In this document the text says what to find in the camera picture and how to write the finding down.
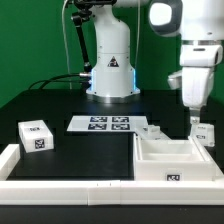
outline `white container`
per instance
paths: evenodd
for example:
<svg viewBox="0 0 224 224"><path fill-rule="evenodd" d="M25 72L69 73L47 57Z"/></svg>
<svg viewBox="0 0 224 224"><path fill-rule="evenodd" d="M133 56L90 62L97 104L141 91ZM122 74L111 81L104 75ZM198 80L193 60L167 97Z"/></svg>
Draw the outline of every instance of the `white container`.
<svg viewBox="0 0 224 224"><path fill-rule="evenodd" d="M215 163L196 138L142 140L134 135L135 180L208 181Z"/></svg>

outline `black tabletop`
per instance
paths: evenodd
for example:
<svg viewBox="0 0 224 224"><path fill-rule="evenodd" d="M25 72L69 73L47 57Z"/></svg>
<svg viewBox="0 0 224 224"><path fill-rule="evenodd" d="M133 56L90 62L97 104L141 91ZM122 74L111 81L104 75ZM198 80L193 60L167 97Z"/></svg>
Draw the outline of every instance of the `black tabletop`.
<svg viewBox="0 0 224 224"><path fill-rule="evenodd" d="M209 99L201 113L202 122L215 125L216 146L208 149L224 167L224 107ZM86 99L78 90L25 91L0 110L0 149L21 145L21 160L9 180L133 180L132 133L68 133L73 115L146 116L172 139L187 139L189 110L178 91L143 91L138 101L102 104ZM54 135L53 150L25 153L18 122L44 120ZM214 206L1 206L0 214L17 214L39 223L221 223L223 207Z"/></svg>

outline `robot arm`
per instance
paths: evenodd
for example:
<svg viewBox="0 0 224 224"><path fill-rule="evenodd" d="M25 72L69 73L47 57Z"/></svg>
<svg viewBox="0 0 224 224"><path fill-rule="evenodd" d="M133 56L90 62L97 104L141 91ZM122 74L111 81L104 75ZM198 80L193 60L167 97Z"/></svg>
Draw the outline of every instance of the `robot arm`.
<svg viewBox="0 0 224 224"><path fill-rule="evenodd" d="M104 103L122 103L136 98L140 90L135 85L135 69L130 64L130 30L116 19L112 7L137 7L149 0L75 0L80 10L76 28L80 22L92 18L97 39L97 63L91 69L91 87L87 97Z"/></svg>
<svg viewBox="0 0 224 224"><path fill-rule="evenodd" d="M201 107L206 105L213 88L214 69L222 61L224 39L223 0L153 0L149 21L161 36L181 34L179 74L182 98L190 108L191 124L200 123Z"/></svg>

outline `white plastic casing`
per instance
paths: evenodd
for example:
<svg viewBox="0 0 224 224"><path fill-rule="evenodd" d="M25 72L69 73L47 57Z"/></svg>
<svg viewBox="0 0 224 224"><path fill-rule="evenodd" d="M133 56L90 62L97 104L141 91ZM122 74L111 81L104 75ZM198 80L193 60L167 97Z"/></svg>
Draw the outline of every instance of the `white plastic casing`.
<svg viewBox="0 0 224 224"><path fill-rule="evenodd" d="M182 40L223 40L223 0L182 0Z"/></svg>
<svg viewBox="0 0 224 224"><path fill-rule="evenodd" d="M112 6L94 7L92 11L97 36L97 64L92 69L92 86L87 94L125 98L139 93L135 86L135 70L130 64L130 29L113 16Z"/></svg>
<svg viewBox="0 0 224 224"><path fill-rule="evenodd" d="M172 9L169 5L163 3L155 3L152 5L149 19L154 26L166 25L170 23L171 18Z"/></svg>
<svg viewBox="0 0 224 224"><path fill-rule="evenodd" d="M53 149L53 135L43 120L20 122L19 135L26 152Z"/></svg>
<svg viewBox="0 0 224 224"><path fill-rule="evenodd" d="M214 67L223 58L221 45L182 45L180 65L190 67Z"/></svg>
<svg viewBox="0 0 224 224"><path fill-rule="evenodd" d="M198 108L206 105L213 88L214 73L212 68L182 69L182 98L186 107Z"/></svg>

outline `white platform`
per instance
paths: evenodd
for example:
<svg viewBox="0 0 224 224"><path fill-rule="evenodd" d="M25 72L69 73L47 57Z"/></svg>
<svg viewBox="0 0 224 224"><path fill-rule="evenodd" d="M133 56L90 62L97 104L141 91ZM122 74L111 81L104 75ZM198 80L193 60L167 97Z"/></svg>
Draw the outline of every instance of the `white platform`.
<svg viewBox="0 0 224 224"><path fill-rule="evenodd" d="M13 146L14 151L17 149L18 145ZM193 156L194 160L196 158L196 162L213 163L212 179L201 181L195 179L194 181L186 179L167 181L165 178L135 181L1 181L0 204L224 205L224 175L210 157L205 156L202 151L199 153L200 155L196 153ZM6 162L8 163L14 157L9 156L7 158Z"/></svg>
<svg viewBox="0 0 224 224"><path fill-rule="evenodd" d="M147 128L144 116L73 116L69 132L135 132L137 127Z"/></svg>

